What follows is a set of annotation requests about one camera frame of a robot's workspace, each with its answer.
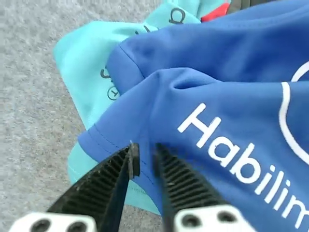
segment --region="screw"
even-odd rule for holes
[[[199,220],[198,217],[188,214],[186,216],[183,217],[183,225],[185,227],[197,227],[199,225],[201,225],[201,221]]]
[[[83,222],[75,222],[71,224],[67,230],[67,232],[86,232],[87,226]]]
[[[221,222],[235,222],[237,221],[236,217],[227,212],[227,211],[222,211],[220,213],[218,213],[218,220]]]
[[[41,219],[33,224],[31,232],[46,232],[49,229],[50,221],[47,219]]]

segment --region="red fabric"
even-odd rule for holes
[[[209,14],[201,17],[201,22],[208,22],[211,21],[215,18],[221,17],[226,15],[227,9],[229,7],[229,3],[223,3],[221,6],[219,6],[217,9],[213,10],[212,12],[210,12]]]

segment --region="clothing pile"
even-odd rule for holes
[[[91,22],[56,45],[86,131],[74,183],[129,143],[126,204],[156,214],[155,143],[204,175],[261,232],[309,231],[309,1],[164,0],[143,23]]]

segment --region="turquoise fabric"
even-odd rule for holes
[[[95,21],[65,35],[55,46],[54,57],[85,128],[91,127],[119,97],[105,68],[110,52],[118,43],[173,24],[200,23],[202,16],[224,2],[164,0],[142,24]],[[72,184],[96,164],[76,144],[68,157]],[[125,204],[159,214],[149,196],[133,181],[129,182]]]

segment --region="gray carpet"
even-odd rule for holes
[[[92,20],[140,22],[159,1],[0,0],[1,232],[69,187],[66,159],[84,128],[53,61],[56,42]],[[158,232],[161,223],[125,206],[120,231]]]

